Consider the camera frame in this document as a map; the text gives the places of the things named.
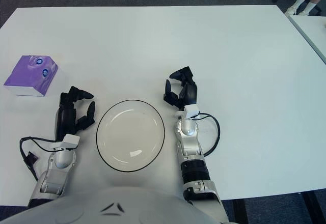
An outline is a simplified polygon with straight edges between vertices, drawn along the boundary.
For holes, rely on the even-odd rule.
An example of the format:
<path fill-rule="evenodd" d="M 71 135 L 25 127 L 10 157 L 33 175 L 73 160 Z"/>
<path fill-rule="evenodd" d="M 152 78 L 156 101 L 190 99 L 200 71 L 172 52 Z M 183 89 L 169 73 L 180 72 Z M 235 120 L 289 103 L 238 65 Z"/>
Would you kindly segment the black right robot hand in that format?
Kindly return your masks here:
<path fill-rule="evenodd" d="M 167 79 L 165 85 L 164 101 L 179 108 L 175 113 L 177 119 L 190 119 L 199 114 L 197 105 L 197 85 L 193 81 L 193 74 L 189 66 L 172 73 L 169 78 L 181 82 L 182 90 L 179 95 L 171 90 L 171 83 Z"/>

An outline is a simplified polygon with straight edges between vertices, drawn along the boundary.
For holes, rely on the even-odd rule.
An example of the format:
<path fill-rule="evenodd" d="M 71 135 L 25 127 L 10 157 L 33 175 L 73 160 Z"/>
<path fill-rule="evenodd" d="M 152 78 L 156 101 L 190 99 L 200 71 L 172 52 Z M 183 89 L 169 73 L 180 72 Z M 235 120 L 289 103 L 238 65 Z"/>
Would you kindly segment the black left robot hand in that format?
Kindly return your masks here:
<path fill-rule="evenodd" d="M 88 107 L 87 114 L 76 120 L 74 103 L 82 99 L 92 99 L 94 96 L 84 90 L 72 86 L 68 93 L 61 93 L 59 109 L 56 114 L 55 140 L 61 142 L 66 134 L 76 135 L 95 123 L 95 102 Z"/>

